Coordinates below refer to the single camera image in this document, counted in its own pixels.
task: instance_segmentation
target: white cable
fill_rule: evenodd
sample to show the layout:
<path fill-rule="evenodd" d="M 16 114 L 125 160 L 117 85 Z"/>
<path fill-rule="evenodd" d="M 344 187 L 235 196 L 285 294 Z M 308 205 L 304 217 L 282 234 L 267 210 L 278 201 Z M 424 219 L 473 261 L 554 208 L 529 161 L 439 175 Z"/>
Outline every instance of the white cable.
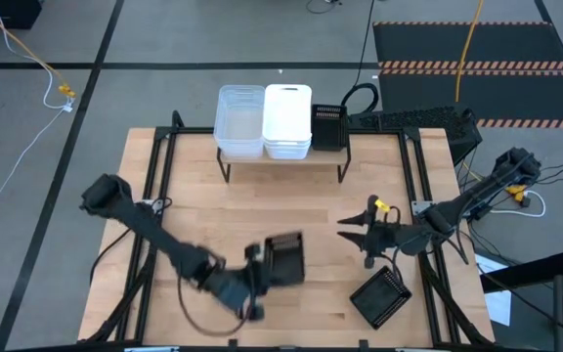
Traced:
<path fill-rule="evenodd" d="M 1 24 L 2 27 L 5 27 L 3 20 L 1 20 L 1 16 L 0 16 L 0 24 Z M 46 68 L 43 64 L 41 64 L 40 62 L 38 62 L 37 60 L 35 60 L 31 56 L 22 55 L 22 54 L 17 53 L 10 46 L 10 42 L 8 41 L 8 34 L 6 33 L 6 31 L 2 30 L 2 32 L 4 33 L 4 41 L 6 41 L 6 46 L 8 47 L 8 50 L 10 50 L 11 53 L 15 54 L 16 56 L 18 56 L 20 58 L 25 58 L 25 59 L 29 59 L 29 60 L 34 61 L 35 63 L 37 63 L 37 64 L 41 65 L 43 68 L 45 68 L 45 70 L 47 71 L 47 74 L 49 74 L 49 85 L 47 85 L 47 90 L 45 91 L 45 95 L 43 96 L 43 105 L 45 107 L 49 108 L 49 109 L 54 109 L 54 110 L 63 109 L 66 106 L 72 105 L 70 98 L 66 98 L 66 104 L 59 106 L 59 107 L 54 107 L 54 106 L 47 104 L 47 96 L 49 95 L 49 92 L 51 92 L 51 86 L 54 83 L 54 75 L 52 74 L 52 72 L 48 68 Z"/>
<path fill-rule="evenodd" d="M 54 123 L 58 117 L 60 117 L 61 114 L 63 114 L 63 112 L 68 111 L 68 109 L 70 109 L 70 106 L 65 106 L 64 108 L 62 108 L 58 114 L 56 114 L 56 116 L 54 118 L 52 118 L 52 120 L 43 128 L 40 130 L 40 132 L 38 132 L 38 134 L 36 135 L 36 137 L 34 137 L 34 140 L 31 141 L 31 143 L 29 144 L 29 146 L 27 146 L 27 148 L 25 148 L 23 150 L 23 152 L 21 153 L 21 155 L 19 156 L 19 158 L 17 159 L 17 162 L 15 163 L 15 166 L 12 168 L 12 171 L 10 171 L 10 174 L 8 175 L 8 177 L 6 178 L 6 181 L 4 181 L 4 184 L 1 185 L 0 188 L 0 195 L 1 192 L 4 190 L 4 188 L 6 188 L 6 185 L 8 185 L 8 182 L 10 181 L 10 179 L 12 178 L 12 175 L 15 174 L 15 171 L 17 171 L 17 167 L 19 166 L 19 164 L 21 163 L 21 160 L 23 159 L 23 157 L 25 156 L 25 153 L 27 153 L 27 151 L 29 151 L 29 149 L 36 143 L 36 141 L 38 140 L 38 138 L 40 137 L 40 135 L 43 134 L 43 132 L 45 132 L 47 130 L 47 128 L 49 128 L 49 126 L 52 125 L 52 123 Z"/>
<path fill-rule="evenodd" d="M 523 215 L 523 216 L 535 217 L 535 218 L 543 217 L 546 213 L 546 203 L 544 203 L 544 199 L 536 191 L 525 191 L 525 197 L 528 194 L 532 194 L 532 195 L 538 197 L 538 199 L 540 200 L 540 203 L 542 204 L 542 211 L 541 211 L 540 214 L 528 214 L 526 212 L 516 211 L 516 210 L 490 210 L 490 212 L 493 213 L 493 214 L 515 214 L 515 215 Z"/>

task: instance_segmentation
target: concrete floor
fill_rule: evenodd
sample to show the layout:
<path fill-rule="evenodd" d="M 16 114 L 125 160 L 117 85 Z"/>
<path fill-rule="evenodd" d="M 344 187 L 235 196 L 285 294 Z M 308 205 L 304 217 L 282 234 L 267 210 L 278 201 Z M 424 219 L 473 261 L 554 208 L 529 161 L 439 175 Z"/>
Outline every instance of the concrete floor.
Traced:
<path fill-rule="evenodd" d="M 92 63 L 114 1 L 46 1 L 34 29 L 19 36 L 48 62 Z M 563 0 L 544 2 L 563 41 Z M 347 1 L 315 16 L 305 11 L 304 1 L 125 0 L 106 62 L 352 63 L 362 49 L 369 3 Z M 470 0 L 377 1 L 373 19 L 470 21 L 475 7 Z M 540 21 L 541 17 L 533 0 L 486 0 L 481 20 Z M 375 60 L 370 37 L 366 61 Z M 6 51 L 1 33 L 0 62 L 22 62 Z M 63 74 L 81 93 L 89 71 Z M 8 348 L 75 341 L 88 293 L 88 272 L 104 227 L 77 205 L 98 175 L 117 170 L 129 128 L 167 124 L 174 109 L 189 126 L 210 126 L 218 90 L 225 84 L 305 83 L 312 87 L 315 102 L 336 104 L 355 74 L 349 69 L 102 71 Z M 372 81 L 374 74 L 363 71 L 361 81 Z M 18 154 L 54 115 L 40 103 L 46 82 L 42 70 L 0 70 L 0 185 Z M 350 110 L 365 106 L 363 98 L 355 98 Z M 61 116 L 43 135 L 0 196 L 0 322 L 74 113 Z M 482 129 L 481 133 L 485 141 L 473 162 L 480 173 L 489 172 L 498 153 L 512 146 L 536 153 L 544 165 L 563 163 L 563 130 Z M 563 182 L 539 186 L 537 191 L 548 205 L 542 219 L 490 215 L 476 226 L 505 256 L 527 261 L 563 250 Z M 550 310 L 550 291 L 536 287 L 529 291 L 532 299 Z M 539 335 L 548 325 L 514 304 L 512 327 L 496 327 L 499 341 L 548 348 L 550 335 Z"/>

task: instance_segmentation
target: yellow and black tape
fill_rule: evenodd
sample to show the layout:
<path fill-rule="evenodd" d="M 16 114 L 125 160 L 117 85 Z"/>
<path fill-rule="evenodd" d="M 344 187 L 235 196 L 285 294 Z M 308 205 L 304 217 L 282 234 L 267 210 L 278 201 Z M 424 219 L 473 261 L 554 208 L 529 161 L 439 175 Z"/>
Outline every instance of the yellow and black tape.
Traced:
<path fill-rule="evenodd" d="M 470 25 L 470 22 L 373 22 L 377 25 Z M 477 22 L 477 25 L 553 25 L 549 22 Z"/>
<path fill-rule="evenodd" d="M 425 74 L 425 75 L 454 75 L 457 69 L 406 69 L 385 68 L 380 74 Z M 462 75 L 477 76 L 562 76 L 562 70 L 525 70 L 525 69 L 463 69 Z"/>
<path fill-rule="evenodd" d="M 486 119 L 480 118 L 477 127 L 511 127 L 511 128 L 563 128 L 563 120 L 558 119 Z"/>
<path fill-rule="evenodd" d="M 382 68 L 433 68 L 455 69 L 457 61 L 386 61 L 379 65 Z M 465 69 L 563 69 L 563 62 L 466 62 Z"/>

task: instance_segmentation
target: wooden table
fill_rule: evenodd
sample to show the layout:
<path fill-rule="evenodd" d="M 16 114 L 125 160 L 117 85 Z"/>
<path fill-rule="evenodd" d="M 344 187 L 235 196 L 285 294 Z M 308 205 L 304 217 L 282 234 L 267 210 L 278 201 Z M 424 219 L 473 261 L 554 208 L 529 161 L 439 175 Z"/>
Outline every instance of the wooden table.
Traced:
<path fill-rule="evenodd" d="M 152 136 L 152 129 L 132 129 L 127 139 L 119 175 L 131 184 L 134 199 L 141 198 Z M 421 138 L 434 199 L 457 196 L 444 131 L 421 130 Z M 168 189 L 173 205 L 166 210 L 163 226 L 180 241 L 206 245 L 226 256 L 228 266 L 242 266 L 243 249 L 248 244 L 262 242 L 270 235 L 303 230 L 305 284 L 269 291 L 261 300 L 266 319 L 247 323 L 234 336 L 239 345 L 355 347 L 359 339 L 367 339 L 371 347 L 431 346 L 421 278 L 414 257 L 398 258 L 412 298 L 380 330 L 373 330 L 349 301 L 351 293 L 385 261 L 378 260 L 373 270 L 364 269 L 364 255 L 336 235 L 336 231 L 343 229 L 336 220 L 361 212 L 367 197 L 376 194 L 385 202 L 399 206 L 404 223 L 411 221 L 397 138 L 352 135 L 351 145 L 353 159 L 342 184 L 337 182 L 333 165 L 270 164 L 243 164 L 233 170 L 232 182 L 226 184 L 216 161 L 213 137 L 178 135 Z M 411 144 L 409 150 L 412 169 L 416 172 Z M 418 178 L 415 180 L 416 191 L 420 193 Z M 157 192 L 159 177 L 155 187 Z M 108 221 L 102 248 L 122 231 L 121 225 Z M 468 239 L 462 241 L 471 260 L 468 266 L 452 248 L 444 246 L 453 296 L 479 331 L 494 340 L 473 249 Z M 129 236 L 97 268 L 80 338 L 93 333 L 121 297 L 132 242 L 133 236 Z M 160 254 L 145 344 L 227 345 L 227 337 L 202 335 L 187 323 L 178 304 L 176 285 L 175 271 L 168 258 Z M 209 294 L 185 287 L 185 300 L 195 319 L 205 327 L 228 330 L 237 323 Z M 448 340 L 444 307 L 437 295 L 436 301 L 442 338 Z M 137 310 L 134 304 L 133 314 Z M 129 326 L 131 336 L 134 324 Z"/>

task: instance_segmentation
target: white plastic bin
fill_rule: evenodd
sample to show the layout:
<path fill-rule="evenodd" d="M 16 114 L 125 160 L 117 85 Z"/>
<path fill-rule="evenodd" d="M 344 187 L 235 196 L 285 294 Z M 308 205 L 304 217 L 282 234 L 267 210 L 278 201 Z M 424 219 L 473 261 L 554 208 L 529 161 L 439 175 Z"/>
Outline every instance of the white plastic bin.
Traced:
<path fill-rule="evenodd" d="M 312 89 L 271 84 L 266 88 L 262 136 L 271 158 L 303 159 L 312 143 Z"/>
<path fill-rule="evenodd" d="M 226 85 L 219 91 L 214 139 L 225 156 L 262 156 L 264 87 Z"/>

